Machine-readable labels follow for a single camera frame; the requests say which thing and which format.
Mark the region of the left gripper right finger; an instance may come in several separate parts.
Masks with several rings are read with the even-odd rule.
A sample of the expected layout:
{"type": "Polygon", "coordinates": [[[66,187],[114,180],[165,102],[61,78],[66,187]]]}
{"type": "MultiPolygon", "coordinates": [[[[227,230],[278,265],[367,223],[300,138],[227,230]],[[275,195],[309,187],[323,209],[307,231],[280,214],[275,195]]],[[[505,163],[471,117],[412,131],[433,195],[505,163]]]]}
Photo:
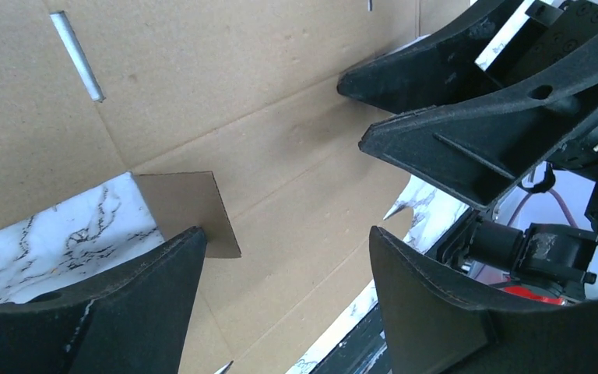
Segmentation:
{"type": "Polygon", "coordinates": [[[598,373],[598,300],[559,306],[509,294],[380,227],[369,252],[394,373],[598,373]]]}

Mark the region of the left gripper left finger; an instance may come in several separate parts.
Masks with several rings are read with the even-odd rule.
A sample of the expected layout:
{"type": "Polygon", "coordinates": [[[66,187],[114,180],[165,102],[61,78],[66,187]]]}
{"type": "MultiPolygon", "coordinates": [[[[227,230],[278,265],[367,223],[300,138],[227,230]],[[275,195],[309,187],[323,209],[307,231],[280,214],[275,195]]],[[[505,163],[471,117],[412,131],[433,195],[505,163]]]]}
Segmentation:
{"type": "Polygon", "coordinates": [[[206,254],[193,227],[24,304],[0,304],[0,373],[176,373],[206,254]]]}

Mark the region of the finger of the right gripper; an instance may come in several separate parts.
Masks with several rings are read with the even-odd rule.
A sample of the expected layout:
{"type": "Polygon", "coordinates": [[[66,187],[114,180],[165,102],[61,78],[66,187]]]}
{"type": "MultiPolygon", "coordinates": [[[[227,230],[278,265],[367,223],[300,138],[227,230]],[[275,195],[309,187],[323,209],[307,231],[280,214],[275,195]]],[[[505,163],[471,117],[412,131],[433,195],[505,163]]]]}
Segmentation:
{"type": "Polygon", "coordinates": [[[519,4],[478,1],[423,40],[345,71],[336,90],[393,114],[493,92],[499,85],[475,60],[519,4]]]}

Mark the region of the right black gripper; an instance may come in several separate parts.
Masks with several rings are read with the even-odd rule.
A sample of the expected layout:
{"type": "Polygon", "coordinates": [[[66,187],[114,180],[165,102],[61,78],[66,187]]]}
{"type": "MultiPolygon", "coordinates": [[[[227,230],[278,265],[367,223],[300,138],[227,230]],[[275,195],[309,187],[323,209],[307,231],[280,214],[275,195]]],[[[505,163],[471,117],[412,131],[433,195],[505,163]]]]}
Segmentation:
{"type": "Polygon", "coordinates": [[[360,150],[478,210],[544,161],[598,181],[597,2],[521,2],[475,62],[498,91],[375,123],[360,150]]]}

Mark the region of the brown cardboard box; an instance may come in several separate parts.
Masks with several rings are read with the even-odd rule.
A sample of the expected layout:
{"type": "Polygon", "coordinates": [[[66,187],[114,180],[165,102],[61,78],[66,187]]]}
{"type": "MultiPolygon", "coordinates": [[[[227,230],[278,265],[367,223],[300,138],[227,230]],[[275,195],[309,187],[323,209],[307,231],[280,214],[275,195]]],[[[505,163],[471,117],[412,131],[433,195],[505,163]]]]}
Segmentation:
{"type": "Polygon", "coordinates": [[[176,373],[309,373],[366,315],[368,232],[409,175],[355,65],[467,1],[0,1],[0,304],[189,228],[206,254],[176,373]]]}

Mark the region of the aluminium table frame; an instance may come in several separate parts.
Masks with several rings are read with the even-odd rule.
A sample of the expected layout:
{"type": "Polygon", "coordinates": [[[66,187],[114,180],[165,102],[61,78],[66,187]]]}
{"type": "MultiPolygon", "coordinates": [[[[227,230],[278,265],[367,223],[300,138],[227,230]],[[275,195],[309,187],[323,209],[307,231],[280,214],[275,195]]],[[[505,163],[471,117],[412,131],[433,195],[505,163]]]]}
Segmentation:
{"type": "Polygon", "coordinates": [[[392,373],[379,306],[374,308],[312,370],[317,374],[392,373]]]}

